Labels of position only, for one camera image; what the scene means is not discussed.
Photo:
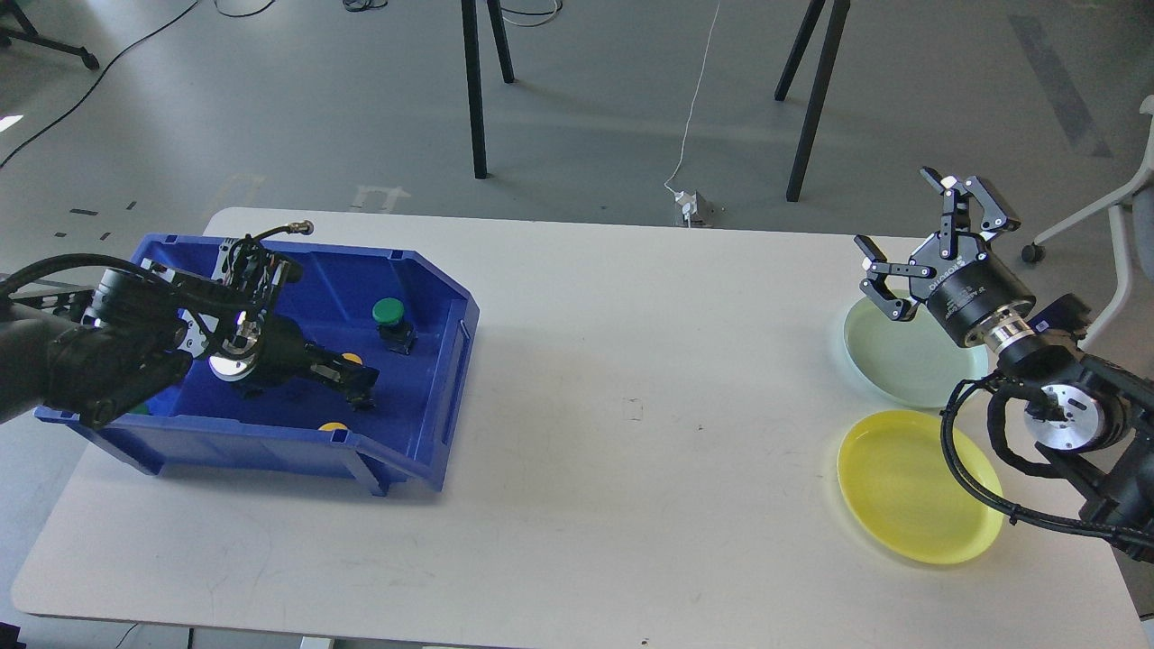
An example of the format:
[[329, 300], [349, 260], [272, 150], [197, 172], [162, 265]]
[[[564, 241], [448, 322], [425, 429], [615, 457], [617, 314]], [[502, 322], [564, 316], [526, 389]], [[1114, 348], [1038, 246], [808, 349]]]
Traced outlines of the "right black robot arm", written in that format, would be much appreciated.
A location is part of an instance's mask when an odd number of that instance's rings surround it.
[[[997, 366], [962, 379], [941, 410], [941, 452], [961, 488], [1007, 520], [1056, 534], [1106, 540], [1136, 562], [1151, 562], [1151, 379], [1085, 352], [1092, 322], [1076, 294], [1037, 316], [1036, 297], [994, 255], [992, 239], [1021, 226], [977, 176], [920, 176], [943, 200], [939, 226], [905, 263], [890, 261], [865, 234], [860, 288], [881, 312], [911, 321], [923, 306], [956, 346], [984, 345]], [[1084, 498], [1078, 516], [1051, 515], [977, 484], [957, 453], [952, 428], [968, 396], [986, 390], [986, 431], [994, 453], [1022, 475], [1062, 478]]]

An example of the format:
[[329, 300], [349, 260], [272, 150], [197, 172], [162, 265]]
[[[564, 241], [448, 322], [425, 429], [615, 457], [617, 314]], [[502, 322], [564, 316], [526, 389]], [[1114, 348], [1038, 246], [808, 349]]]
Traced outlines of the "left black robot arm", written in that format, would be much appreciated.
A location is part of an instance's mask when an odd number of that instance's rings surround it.
[[276, 313], [302, 267], [267, 233], [226, 243], [213, 276], [102, 254], [63, 254], [3, 279], [3, 422], [52, 406], [98, 430], [207, 359], [243, 395], [309, 379], [372, 406], [379, 370], [307, 340]]

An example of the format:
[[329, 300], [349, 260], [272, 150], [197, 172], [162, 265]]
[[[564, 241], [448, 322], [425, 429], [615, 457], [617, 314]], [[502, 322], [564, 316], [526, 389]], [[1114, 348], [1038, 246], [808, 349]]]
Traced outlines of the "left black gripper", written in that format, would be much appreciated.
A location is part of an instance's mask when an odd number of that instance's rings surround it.
[[357, 411], [375, 406], [372, 390], [380, 376], [379, 370], [364, 366], [358, 357], [335, 353], [306, 338], [295, 321], [280, 315], [270, 318], [252, 356], [211, 356], [209, 370], [243, 396], [255, 396], [288, 379], [312, 379], [339, 393]]

